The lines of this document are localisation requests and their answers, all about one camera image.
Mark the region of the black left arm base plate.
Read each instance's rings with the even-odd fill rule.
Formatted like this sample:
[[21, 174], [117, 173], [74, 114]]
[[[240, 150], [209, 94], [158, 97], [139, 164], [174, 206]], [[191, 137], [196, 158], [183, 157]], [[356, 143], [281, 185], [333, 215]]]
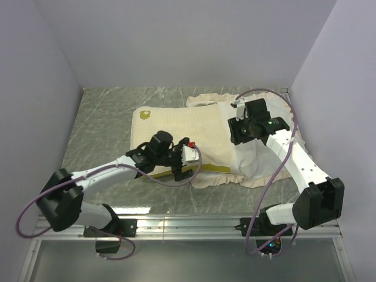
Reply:
[[84, 238], [95, 239], [95, 250], [99, 254], [117, 254], [122, 243], [136, 236], [136, 219], [116, 219], [102, 229], [93, 226], [85, 226]]

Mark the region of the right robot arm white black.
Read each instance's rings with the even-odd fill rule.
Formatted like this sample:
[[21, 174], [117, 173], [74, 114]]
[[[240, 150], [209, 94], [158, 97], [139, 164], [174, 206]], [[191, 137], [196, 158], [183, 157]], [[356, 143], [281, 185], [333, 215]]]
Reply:
[[293, 138], [282, 117], [271, 117], [264, 99], [231, 104], [236, 116], [228, 120], [234, 145], [258, 139], [287, 169], [300, 193], [295, 203], [277, 204], [264, 209], [258, 222], [262, 233], [271, 235], [281, 224], [296, 224], [304, 230], [336, 220], [341, 216], [344, 183], [321, 170]]

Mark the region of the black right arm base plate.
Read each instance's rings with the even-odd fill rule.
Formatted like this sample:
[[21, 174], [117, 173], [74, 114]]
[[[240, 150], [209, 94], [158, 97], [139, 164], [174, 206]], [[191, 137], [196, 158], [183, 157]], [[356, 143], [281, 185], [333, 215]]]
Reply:
[[[243, 237], [246, 236], [249, 224], [250, 224], [251, 218], [250, 217], [242, 217], [240, 219], [240, 224], [235, 226], [235, 229], [238, 231], [241, 231], [241, 235]], [[286, 228], [286, 224], [280, 224], [280, 225], [272, 225], [268, 222], [268, 218], [266, 219], [259, 219], [256, 218], [252, 231], [250, 233], [251, 237], [273, 237], [278, 232], [282, 231], [284, 228]], [[282, 248], [282, 241], [281, 237], [278, 237], [271, 241], [268, 245], [265, 246], [261, 250], [262, 254], [265, 255], [275, 255], [281, 252]]]

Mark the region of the white pillowcase with peach ruffles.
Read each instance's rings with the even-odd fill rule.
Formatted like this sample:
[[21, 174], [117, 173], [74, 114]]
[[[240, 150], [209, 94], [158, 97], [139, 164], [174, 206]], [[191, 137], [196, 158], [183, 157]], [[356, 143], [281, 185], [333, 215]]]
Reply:
[[[230, 102], [234, 101], [235, 97], [229, 93], [203, 93], [188, 97], [186, 106], [195, 109], [217, 109], [215, 119], [222, 118], [226, 122], [232, 117]], [[199, 149], [203, 160], [208, 163], [202, 166], [202, 171], [192, 180], [192, 186], [197, 189], [229, 183], [237, 183], [250, 189], [265, 186], [281, 163], [281, 160], [257, 139], [234, 145], [231, 161], [226, 163], [220, 149], [204, 146]]]

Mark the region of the cream pillow with yellow edge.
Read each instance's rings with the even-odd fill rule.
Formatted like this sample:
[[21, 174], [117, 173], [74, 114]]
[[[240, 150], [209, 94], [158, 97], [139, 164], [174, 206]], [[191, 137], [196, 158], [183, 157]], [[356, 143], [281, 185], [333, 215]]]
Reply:
[[203, 156], [202, 171], [231, 173], [234, 147], [217, 104], [188, 108], [137, 108], [132, 115], [130, 148], [151, 140], [158, 131], [172, 135], [173, 143], [188, 137]]

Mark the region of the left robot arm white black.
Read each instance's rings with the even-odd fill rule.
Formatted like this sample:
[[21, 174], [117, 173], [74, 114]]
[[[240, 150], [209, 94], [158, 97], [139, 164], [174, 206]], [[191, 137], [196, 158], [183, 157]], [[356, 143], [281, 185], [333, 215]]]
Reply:
[[177, 144], [165, 131], [158, 131], [125, 155], [98, 167], [69, 173], [57, 170], [49, 179], [36, 201], [53, 231], [63, 231], [74, 224], [97, 228], [104, 236], [120, 232], [120, 219], [108, 204], [89, 204], [85, 197], [105, 190], [116, 183], [138, 179], [153, 180], [150, 173], [158, 166], [167, 167], [174, 177], [167, 186], [182, 186], [193, 180], [198, 172], [184, 170], [190, 164], [202, 163], [197, 146], [185, 137]]

